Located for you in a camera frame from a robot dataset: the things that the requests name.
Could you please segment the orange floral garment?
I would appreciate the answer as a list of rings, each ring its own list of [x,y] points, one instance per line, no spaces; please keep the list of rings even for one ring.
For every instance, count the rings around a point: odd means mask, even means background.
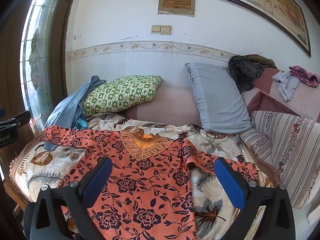
[[[88,210],[105,239],[200,239],[202,232],[219,238],[233,221],[233,209],[222,200],[196,206],[191,174],[213,175],[216,156],[185,137],[50,126],[43,139],[86,151],[61,186],[81,179],[103,157],[111,159],[111,175]]]

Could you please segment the beige leaf-pattern blanket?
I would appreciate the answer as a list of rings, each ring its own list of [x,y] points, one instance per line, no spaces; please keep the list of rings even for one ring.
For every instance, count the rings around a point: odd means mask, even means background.
[[[92,116],[88,122],[88,129],[118,132],[123,130],[133,132],[139,129],[145,134],[159,135],[173,140],[185,137],[198,151],[213,154],[216,159],[225,158],[246,180],[253,180],[259,186],[272,187],[271,181],[257,166],[248,147],[236,134],[205,132],[196,124],[174,126],[127,119],[116,114]],[[20,155],[10,164],[11,181],[30,202],[37,200],[41,186],[44,184],[52,188],[63,187],[61,181],[64,176],[86,152],[84,148],[65,147],[46,142],[43,135],[44,133],[39,134],[25,146]],[[222,200],[233,209],[233,221],[236,219],[239,210],[232,206],[215,174],[206,175],[200,170],[192,172],[191,187],[195,193],[196,206],[203,206],[207,199]],[[221,239],[223,235],[219,238],[206,238],[202,232],[200,239]]]

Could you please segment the blue knit sweater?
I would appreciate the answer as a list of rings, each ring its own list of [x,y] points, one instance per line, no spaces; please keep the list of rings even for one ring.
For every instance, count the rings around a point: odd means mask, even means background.
[[[87,83],[54,108],[44,127],[56,125],[64,128],[87,129],[84,100],[92,90],[105,82],[106,80],[101,80],[97,75],[92,76]]]

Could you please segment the striped floral cushion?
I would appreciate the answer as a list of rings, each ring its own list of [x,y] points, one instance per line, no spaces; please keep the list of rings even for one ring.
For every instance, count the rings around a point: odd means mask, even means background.
[[[251,120],[241,140],[268,177],[286,186],[292,206],[306,207],[319,191],[319,123],[272,111],[254,111]]]

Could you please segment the green checkered pillow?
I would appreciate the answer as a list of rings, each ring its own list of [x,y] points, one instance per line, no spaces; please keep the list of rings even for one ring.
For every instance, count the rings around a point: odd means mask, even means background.
[[[162,82],[158,75],[129,75],[106,82],[86,96],[85,114],[116,113],[152,101]]]

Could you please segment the stained glass wooden door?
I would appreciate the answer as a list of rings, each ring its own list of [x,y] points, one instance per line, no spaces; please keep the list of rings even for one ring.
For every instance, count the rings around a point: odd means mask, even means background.
[[[73,0],[14,0],[1,26],[1,108],[8,119],[29,111],[17,142],[1,149],[11,161],[43,129],[66,97],[65,45]]]

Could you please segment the grey-blue pillow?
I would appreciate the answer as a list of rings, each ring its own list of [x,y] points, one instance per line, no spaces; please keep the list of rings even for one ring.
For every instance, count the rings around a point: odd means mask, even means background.
[[[238,134],[252,128],[247,107],[227,68],[187,63],[194,99],[206,132]]]

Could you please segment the pink quilted sofa cover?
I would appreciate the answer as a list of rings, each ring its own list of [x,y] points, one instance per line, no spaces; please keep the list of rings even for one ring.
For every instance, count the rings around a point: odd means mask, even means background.
[[[303,116],[319,122],[319,87],[309,87],[300,83],[290,101],[284,101],[272,76],[280,70],[266,68],[261,78],[253,81],[254,88],[242,92],[241,96],[249,113],[253,111],[273,111]]]

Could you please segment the light grey small garment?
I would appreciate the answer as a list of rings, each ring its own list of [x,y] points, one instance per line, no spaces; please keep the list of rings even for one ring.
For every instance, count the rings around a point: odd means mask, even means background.
[[[272,76],[272,80],[278,86],[278,91],[283,97],[284,101],[290,101],[293,97],[300,80],[291,75],[288,70],[281,70],[276,75]]]

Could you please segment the magenta patterned garment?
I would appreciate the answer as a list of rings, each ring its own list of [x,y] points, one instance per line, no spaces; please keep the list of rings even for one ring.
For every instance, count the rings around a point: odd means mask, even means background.
[[[310,87],[317,87],[320,83],[320,77],[316,73],[308,72],[301,66],[289,67],[290,74],[298,78],[302,83]]]

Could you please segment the dark furry garment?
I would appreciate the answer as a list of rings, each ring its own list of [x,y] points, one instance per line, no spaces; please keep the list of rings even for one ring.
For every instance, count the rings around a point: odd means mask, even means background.
[[[272,59],[258,54],[235,55],[228,61],[228,73],[240,93],[252,90],[253,80],[260,78],[266,68],[277,69]]]

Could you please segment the pink quilted mattress cover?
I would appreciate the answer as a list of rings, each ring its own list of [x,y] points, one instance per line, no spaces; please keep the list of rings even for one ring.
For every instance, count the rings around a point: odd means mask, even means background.
[[[129,119],[183,126],[201,125],[193,91],[190,88],[161,85],[152,101],[140,103],[125,111]]]

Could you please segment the small framed plaque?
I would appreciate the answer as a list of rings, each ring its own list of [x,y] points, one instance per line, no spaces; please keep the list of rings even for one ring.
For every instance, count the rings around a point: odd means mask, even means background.
[[[195,16],[195,0],[158,0],[158,14]]]

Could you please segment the wall light switch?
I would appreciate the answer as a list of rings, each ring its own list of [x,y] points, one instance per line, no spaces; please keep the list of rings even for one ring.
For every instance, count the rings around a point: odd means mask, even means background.
[[[152,34],[161,34],[161,35],[171,35],[172,26],[170,25],[152,25],[151,33]]]

